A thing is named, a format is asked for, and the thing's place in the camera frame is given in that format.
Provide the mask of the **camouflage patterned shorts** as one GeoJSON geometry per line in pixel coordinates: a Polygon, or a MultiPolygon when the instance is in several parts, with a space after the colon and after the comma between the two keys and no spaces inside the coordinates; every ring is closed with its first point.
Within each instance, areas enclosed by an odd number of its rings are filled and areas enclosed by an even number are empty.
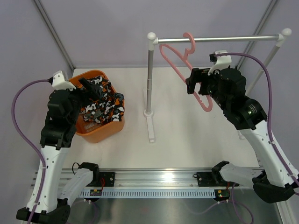
{"type": "Polygon", "coordinates": [[[100,98],[81,109],[83,120],[99,125],[123,121],[124,95],[115,92],[111,82],[103,75],[89,78],[87,81],[96,86],[100,98]]]}

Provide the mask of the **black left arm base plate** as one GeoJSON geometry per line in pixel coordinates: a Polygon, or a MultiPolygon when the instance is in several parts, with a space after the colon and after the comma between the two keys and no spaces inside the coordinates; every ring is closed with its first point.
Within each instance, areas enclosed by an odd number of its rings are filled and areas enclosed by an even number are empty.
{"type": "Polygon", "coordinates": [[[115,172],[97,172],[93,175],[93,180],[88,187],[113,187],[115,172]]]}

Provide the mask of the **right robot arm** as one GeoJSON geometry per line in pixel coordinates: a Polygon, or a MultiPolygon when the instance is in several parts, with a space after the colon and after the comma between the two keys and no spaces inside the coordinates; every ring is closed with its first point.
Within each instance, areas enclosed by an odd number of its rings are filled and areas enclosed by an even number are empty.
{"type": "Polygon", "coordinates": [[[212,74],[208,69],[193,68],[186,79],[190,94],[200,83],[199,94],[209,95],[222,109],[227,120],[240,131],[256,153],[262,171],[238,167],[222,161],[211,170],[216,185],[228,182],[252,188],[266,203],[286,201],[295,194],[297,184],[293,178],[299,173],[292,168],[289,174],[280,157],[285,157],[274,136],[268,130],[269,118],[262,106],[245,95],[246,78],[238,69],[227,67],[212,74]]]}

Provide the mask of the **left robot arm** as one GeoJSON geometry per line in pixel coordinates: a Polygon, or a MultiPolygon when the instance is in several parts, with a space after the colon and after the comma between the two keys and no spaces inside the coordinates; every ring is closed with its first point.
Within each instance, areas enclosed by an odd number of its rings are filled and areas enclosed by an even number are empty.
{"type": "Polygon", "coordinates": [[[20,130],[15,118],[13,100],[11,115],[13,124],[20,136],[37,152],[40,165],[33,194],[26,207],[17,211],[16,218],[35,224],[65,224],[68,221],[71,206],[87,185],[101,183],[99,166],[83,162],[78,171],[58,191],[60,175],[65,158],[75,135],[76,123],[81,109],[100,98],[99,86],[81,78],[82,88],[71,86],[51,93],[45,125],[41,131],[38,149],[20,130]]]}

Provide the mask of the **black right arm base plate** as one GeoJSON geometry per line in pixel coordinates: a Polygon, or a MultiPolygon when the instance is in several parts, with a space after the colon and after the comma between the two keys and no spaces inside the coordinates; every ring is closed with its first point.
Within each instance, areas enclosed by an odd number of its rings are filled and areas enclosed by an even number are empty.
{"type": "Polygon", "coordinates": [[[199,187],[230,187],[234,182],[225,181],[219,173],[212,171],[199,171],[193,174],[193,178],[197,180],[199,187]]]}

